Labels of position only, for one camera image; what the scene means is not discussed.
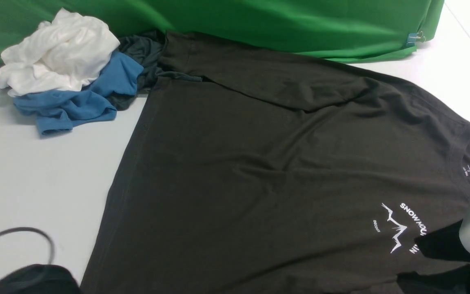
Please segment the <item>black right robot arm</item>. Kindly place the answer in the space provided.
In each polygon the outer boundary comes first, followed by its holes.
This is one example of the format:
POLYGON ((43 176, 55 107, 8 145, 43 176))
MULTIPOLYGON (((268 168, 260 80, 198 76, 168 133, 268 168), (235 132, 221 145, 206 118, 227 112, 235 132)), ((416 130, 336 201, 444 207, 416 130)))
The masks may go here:
POLYGON ((462 221, 459 220, 426 236, 415 238, 415 243, 427 258, 466 262, 466 265, 437 274, 399 274, 397 284, 404 294, 470 294, 470 253, 459 238, 461 225, 462 221))

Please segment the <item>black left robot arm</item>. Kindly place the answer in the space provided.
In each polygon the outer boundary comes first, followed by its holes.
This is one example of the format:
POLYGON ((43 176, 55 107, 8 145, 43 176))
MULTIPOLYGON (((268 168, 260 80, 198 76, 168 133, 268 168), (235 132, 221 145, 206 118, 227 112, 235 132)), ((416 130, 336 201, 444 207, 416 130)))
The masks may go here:
POLYGON ((0 294, 81 294, 82 291, 66 268, 33 264, 0 279, 0 294))

